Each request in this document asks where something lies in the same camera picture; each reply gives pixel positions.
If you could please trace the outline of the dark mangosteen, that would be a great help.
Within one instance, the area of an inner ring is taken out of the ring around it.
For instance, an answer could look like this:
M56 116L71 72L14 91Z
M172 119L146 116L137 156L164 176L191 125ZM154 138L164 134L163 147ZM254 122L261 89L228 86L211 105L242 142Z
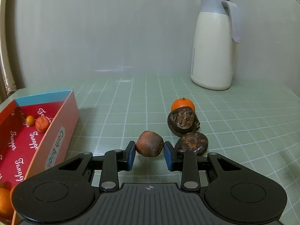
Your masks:
M167 123L169 129L178 137L200 129L200 121L190 107L181 107L171 111L167 117Z
M208 145L209 140L203 133L187 133L178 139L175 144L175 150L191 151L198 156L202 156L207 152Z

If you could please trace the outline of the dark red round fruit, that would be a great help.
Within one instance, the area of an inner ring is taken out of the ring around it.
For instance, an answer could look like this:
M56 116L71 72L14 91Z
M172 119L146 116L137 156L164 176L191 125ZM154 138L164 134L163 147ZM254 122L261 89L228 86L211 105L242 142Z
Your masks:
M150 130L144 131L136 142L136 151L145 157L154 158L158 156L164 147L163 138Z

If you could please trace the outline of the red strawberry-like fruit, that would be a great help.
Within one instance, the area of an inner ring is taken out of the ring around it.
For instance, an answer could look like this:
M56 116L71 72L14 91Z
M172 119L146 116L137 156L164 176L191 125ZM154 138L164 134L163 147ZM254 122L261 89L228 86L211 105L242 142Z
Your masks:
M49 122L48 118L46 118L45 116L40 116L35 121L35 127L39 133L46 132L49 125L50 125L50 122Z

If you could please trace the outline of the small kumquat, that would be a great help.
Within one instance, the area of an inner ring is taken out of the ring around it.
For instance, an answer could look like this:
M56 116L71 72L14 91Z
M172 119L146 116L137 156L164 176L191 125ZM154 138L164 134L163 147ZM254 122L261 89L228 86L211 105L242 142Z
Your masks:
M35 125L35 118L34 118L34 116L31 116L31 115L27 116L25 122L29 126Z

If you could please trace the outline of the large front orange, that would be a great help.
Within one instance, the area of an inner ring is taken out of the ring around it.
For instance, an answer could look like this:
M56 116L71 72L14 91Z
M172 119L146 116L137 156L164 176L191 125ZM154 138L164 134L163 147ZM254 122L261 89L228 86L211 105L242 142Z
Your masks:
M14 208L11 203L10 191L4 188L0 188L0 212L1 217L5 219L12 219L14 214Z

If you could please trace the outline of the green grid table mat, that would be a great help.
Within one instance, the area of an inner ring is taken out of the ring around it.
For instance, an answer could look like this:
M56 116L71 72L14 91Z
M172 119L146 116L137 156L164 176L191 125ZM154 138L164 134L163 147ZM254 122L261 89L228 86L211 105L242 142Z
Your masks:
M1 108L1 217L14 224L299 224L299 100L243 84L102 80Z

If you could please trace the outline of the colourful cardboard box tray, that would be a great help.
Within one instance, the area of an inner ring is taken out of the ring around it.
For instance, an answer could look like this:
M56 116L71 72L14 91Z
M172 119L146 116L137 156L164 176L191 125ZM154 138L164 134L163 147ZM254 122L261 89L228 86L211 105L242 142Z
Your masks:
M46 132L26 124L27 116L48 118ZM74 91L17 97L1 104L1 188L19 183L64 161L79 111Z

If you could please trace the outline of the beige satin curtain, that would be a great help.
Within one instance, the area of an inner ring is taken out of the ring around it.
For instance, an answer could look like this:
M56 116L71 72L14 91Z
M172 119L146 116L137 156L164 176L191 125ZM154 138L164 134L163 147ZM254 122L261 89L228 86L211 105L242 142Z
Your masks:
M17 91L15 80L11 71L10 61L7 49L6 40L6 2L1 0L1 103L3 103L9 96Z

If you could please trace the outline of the white thermos jug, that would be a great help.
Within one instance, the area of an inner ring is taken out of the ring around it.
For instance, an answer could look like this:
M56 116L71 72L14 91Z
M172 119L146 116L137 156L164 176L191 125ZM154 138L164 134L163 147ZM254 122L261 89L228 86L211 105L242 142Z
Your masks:
M227 90L234 73L234 48L242 42L242 21L230 0L201 0L191 63L191 80L210 90Z

